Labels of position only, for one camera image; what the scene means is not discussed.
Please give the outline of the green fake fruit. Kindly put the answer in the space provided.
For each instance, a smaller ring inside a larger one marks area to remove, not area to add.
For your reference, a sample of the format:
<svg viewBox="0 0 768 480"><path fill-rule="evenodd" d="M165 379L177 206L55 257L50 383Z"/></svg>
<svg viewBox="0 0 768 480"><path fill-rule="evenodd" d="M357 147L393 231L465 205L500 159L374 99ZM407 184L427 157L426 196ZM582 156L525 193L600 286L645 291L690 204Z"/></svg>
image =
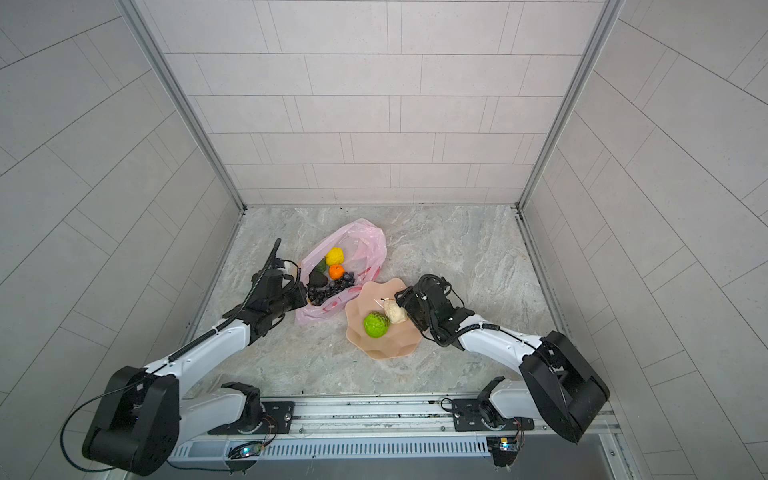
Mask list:
<svg viewBox="0 0 768 480"><path fill-rule="evenodd" d="M363 319L363 328L370 338L381 338L388 333L390 321L381 312L371 312Z"/></svg>

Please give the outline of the orange fake tangerine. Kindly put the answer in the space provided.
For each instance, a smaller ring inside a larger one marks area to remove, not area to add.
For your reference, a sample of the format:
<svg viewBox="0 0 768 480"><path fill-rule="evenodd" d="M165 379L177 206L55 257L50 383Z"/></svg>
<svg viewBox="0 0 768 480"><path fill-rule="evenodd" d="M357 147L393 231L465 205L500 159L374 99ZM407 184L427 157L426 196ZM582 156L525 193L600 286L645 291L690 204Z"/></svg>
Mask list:
<svg viewBox="0 0 768 480"><path fill-rule="evenodd" d="M339 280L345 274L345 269L341 264L333 264L328 268L328 275L331 280Z"/></svg>

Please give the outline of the pink scalloped bowl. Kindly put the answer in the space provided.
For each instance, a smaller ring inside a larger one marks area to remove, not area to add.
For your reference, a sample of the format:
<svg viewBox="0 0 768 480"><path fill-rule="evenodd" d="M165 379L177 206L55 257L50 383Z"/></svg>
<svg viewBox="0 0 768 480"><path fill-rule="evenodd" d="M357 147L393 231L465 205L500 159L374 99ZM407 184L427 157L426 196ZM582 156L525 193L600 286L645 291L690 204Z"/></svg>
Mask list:
<svg viewBox="0 0 768 480"><path fill-rule="evenodd" d="M422 340L418 328L394 302L406 288L395 278L385 283L367 282L358 297L345 306L347 339L370 358L388 360L413 353Z"/></svg>

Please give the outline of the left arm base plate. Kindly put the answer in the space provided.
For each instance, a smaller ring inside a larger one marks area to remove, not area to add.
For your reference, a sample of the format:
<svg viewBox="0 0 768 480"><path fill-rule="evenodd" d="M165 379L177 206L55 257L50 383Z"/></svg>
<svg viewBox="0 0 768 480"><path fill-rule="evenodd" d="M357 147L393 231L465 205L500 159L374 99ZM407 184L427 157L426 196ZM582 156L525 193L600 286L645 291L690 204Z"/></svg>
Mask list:
<svg viewBox="0 0 768 480"><path fill-rule="evenodd" d="M283 435L290 432L295 410L292 401L262 402L262 411L257 421L238 420L208 431L209 435Z"/></svg>

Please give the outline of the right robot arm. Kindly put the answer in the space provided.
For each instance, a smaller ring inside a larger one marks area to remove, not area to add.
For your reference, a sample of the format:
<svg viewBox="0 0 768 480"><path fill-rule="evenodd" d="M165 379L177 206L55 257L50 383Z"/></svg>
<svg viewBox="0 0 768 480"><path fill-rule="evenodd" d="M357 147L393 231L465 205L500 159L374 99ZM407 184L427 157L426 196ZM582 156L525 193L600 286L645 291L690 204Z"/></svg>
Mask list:
<svg viewBox="0 0 768 480"><path fill-rule="evenodd" d="M452 285L427 274L395 294L395 301L426 338L441 347L484 355L521 376L527 393L511 383L491 381L478 398L481 416L492 428L497 419L538 417L561 438L578 443L610 399L610 390L576 346L562 333L540 337L487 321L448 299Z"/></svg>

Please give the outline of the dark brown fake fruit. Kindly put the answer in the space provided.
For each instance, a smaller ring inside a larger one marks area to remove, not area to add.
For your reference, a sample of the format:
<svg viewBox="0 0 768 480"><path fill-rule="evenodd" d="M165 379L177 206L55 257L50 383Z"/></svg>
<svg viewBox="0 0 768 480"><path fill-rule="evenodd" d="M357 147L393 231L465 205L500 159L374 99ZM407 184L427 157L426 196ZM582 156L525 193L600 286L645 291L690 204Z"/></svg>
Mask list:
<svg viewBox="0 0 768 480"><path fill-rule="evenodd" d="M324 272L312 270L309 274L308 287L313 289L325 288L329 283L329 278Z"/></svg>

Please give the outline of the cream fake garlic bulb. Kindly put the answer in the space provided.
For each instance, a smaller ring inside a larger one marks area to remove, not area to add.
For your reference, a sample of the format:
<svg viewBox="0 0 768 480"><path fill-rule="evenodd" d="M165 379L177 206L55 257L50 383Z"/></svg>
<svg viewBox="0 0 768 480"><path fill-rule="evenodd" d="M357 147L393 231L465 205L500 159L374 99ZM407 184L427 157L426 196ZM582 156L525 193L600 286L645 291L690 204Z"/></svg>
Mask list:
<svg viewBox="0 0 768 480"><path fill-rule="evenodd" d="M406 310L399 306L396 300L384 299L382 305L384 314L391 324L401 324L409 319Z"/></svg>

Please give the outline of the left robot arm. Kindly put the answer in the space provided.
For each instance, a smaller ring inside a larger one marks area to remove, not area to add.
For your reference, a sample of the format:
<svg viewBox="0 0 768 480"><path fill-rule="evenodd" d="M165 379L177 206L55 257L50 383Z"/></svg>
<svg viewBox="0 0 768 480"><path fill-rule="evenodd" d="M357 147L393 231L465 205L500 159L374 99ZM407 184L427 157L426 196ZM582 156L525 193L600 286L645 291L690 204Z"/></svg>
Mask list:
<svg viewBox="0 0 768 480"><path fill-rule="evenodd" d="M137 475L158 470L175 448L227 427L250 434L264 426L260 390L231 381L192 400L187 392L216 366L265 336L307 303L301 270L274 259L259 271L243 303L176 352L109 379L81 447L84 458Z"/></svg>

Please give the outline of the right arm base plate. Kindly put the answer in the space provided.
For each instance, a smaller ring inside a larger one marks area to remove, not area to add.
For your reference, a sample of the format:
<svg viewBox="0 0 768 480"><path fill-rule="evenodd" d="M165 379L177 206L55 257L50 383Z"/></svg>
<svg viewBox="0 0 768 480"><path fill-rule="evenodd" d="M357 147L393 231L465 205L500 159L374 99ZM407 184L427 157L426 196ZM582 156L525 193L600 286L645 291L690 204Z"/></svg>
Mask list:
<svg viewBox="0 0 768 480"><path fill-rule="evenodd" d="M535 429L534 420L525 417L505 418L487 400L440 400L440 408L448 413L457 432L527 432Z"/></svg>

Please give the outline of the pink plastic bag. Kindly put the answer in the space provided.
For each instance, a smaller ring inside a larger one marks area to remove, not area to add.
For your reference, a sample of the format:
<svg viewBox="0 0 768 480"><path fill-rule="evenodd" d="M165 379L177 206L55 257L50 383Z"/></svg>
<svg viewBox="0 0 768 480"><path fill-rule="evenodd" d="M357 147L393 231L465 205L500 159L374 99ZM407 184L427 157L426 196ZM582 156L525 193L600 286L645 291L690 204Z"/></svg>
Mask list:
<svg viewBox="0 0 768 480"><path fill-rule="evenodd" d="M342 312L345 305L360 294L365 283L378 277L387 256L383 230L366 219L355 220L321 241L299 263L301 282L306 288L310 272L316 270L317 264L325 260L325 255L333 247L340 247L344 251L345 260L341 265L345 273L354 274L355 284L321 306L314 306L308 301L307 306L296 312L296 323L300 326L328 320Z"/></svg>

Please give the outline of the yellow fake lemon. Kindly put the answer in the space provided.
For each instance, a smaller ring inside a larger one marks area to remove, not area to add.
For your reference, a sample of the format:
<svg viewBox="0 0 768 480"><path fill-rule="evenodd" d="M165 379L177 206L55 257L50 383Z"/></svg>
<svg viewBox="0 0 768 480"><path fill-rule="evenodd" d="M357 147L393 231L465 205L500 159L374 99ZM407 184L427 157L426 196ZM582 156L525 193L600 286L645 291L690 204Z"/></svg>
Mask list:
<svg viewBox="0 0 768 480"><path fill-rule="evenodd" d="M328 267L341 265L345 260L344 251L340 247L333 247L325 255L325 263Z"/></svg>

